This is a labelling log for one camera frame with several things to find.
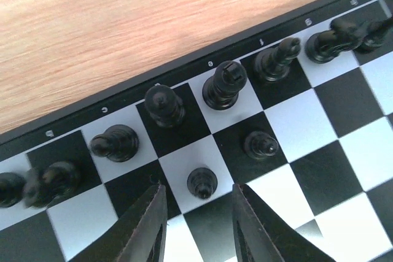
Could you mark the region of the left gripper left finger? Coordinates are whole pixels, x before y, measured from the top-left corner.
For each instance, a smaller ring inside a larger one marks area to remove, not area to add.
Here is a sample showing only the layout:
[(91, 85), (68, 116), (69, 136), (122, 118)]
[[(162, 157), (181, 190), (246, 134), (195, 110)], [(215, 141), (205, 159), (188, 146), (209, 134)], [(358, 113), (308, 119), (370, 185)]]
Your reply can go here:
[(152, 185), (101, 237), (72, 261), (163, 261), (166, 187)]

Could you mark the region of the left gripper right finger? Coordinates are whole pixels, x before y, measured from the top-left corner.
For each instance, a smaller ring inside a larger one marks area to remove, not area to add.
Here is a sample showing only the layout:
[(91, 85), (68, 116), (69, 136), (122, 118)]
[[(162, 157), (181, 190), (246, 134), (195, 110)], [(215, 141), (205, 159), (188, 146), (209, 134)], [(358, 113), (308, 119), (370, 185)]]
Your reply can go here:
[(333, 261), (292, 229), (248, 185), (232, 186), (232, 204), (238, 261)]

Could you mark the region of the black bishop piece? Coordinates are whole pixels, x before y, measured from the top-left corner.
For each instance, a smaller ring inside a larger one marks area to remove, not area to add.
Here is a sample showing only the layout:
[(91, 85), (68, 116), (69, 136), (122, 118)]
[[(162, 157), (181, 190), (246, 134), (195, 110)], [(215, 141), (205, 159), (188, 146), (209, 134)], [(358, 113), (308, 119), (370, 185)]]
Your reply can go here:
[(127, 125), (113, 125), (90, 141), (90, 150), (94, 155), (116, 163), (130, 160), (138, 149), (139, 137)]

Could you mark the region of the black knight piece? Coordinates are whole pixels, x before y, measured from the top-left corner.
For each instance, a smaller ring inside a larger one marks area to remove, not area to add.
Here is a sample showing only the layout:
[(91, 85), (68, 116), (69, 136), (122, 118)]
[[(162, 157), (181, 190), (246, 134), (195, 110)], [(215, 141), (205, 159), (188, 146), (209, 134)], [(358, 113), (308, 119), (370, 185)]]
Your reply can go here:
[(58, 198), (73, 194), (81, 181), (80, 169), (72, 162), (57, 161), (47, 168), (32, 168), (23, 187), (26, 208), (47, 207)]

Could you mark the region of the black king piece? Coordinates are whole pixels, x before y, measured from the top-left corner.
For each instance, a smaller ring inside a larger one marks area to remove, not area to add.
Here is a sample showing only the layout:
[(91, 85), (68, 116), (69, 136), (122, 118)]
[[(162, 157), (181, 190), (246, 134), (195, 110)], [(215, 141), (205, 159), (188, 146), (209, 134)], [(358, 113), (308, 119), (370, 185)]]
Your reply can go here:
[(145, 95), (144, 106), (153, 121), (161, 128), (182, 124), (185, 107), (182, 99), (166, 85), (154, 85)]

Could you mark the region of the black rook piece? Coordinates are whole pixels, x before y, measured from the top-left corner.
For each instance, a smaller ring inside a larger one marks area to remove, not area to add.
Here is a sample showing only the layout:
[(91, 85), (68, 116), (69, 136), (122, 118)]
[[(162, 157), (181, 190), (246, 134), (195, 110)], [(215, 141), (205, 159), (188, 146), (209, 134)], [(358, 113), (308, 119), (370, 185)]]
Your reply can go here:
[(25, 178), (14, 172), (1, 173), (1, 208), (12, 207), (22, 200)]

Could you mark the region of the black queen piece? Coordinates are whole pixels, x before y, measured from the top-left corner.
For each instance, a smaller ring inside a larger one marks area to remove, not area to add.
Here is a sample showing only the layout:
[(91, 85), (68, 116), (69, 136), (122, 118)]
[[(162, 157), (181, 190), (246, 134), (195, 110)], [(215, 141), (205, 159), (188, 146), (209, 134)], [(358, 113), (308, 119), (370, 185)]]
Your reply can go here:
[(235, 105), (239, 92), (247, 82), (247, 72), (239, 62), (224, 61), (202, 89), (205, 103), (214, 110), (226, 110)]

